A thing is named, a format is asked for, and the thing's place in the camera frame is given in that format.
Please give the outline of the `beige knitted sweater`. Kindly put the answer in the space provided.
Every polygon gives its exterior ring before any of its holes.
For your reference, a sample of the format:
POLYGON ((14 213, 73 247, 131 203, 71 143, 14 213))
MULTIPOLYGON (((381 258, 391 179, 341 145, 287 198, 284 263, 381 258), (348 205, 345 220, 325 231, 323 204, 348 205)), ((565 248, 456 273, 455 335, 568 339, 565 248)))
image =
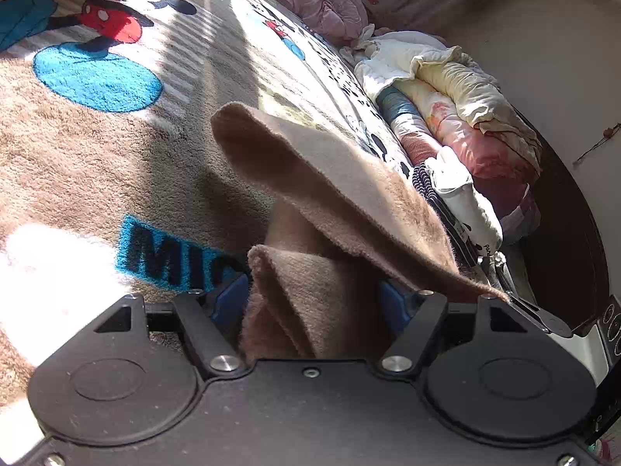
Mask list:
POLYGON ((247 255, 247 359, 379 359, 394 339, 384 278, 457 303, 491 292, 461 275, 426 200, 358 146, 238 102, 214 114, 212 131, 234 171, 274 198, 266 238, 247 255))

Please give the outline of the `striped folded garment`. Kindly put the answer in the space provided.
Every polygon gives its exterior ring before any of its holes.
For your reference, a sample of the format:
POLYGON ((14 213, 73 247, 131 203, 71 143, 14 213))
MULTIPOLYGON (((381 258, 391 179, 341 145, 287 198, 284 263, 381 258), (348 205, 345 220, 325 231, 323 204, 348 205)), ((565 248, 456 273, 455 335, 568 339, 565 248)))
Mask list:
POLYGON ((432 179, 424 164, 413 168, 413 184, 418 193, 436 210, 451 215, 451 211, 433 187, 432 179))

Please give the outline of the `Mickey Mouse bed blanket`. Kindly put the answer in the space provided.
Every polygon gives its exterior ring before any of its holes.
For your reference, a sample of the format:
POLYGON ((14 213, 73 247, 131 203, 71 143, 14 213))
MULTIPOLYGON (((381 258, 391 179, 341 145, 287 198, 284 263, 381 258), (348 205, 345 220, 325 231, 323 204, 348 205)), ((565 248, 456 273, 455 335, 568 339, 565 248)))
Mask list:
POLYGON ((413 163, 335 49, 276 0, 1 0, 1 459, 43 438, 34 371, 118 299, 211 291, 274 198, 212 131, 238 102, 413 163))

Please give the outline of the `rolled cream floral quilt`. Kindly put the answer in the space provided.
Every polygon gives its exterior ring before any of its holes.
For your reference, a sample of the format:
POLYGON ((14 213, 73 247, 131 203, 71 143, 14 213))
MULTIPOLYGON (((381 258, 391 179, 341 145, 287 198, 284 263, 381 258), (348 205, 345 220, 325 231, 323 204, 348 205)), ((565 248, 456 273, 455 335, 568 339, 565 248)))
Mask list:
POLYGON ((403 146, 419 144, 411 161, 450 148, 491 202, 505 241, 535 233, 542 144, 470 55, 421 31, 378 35, 372 26, 340 55, 403 146))

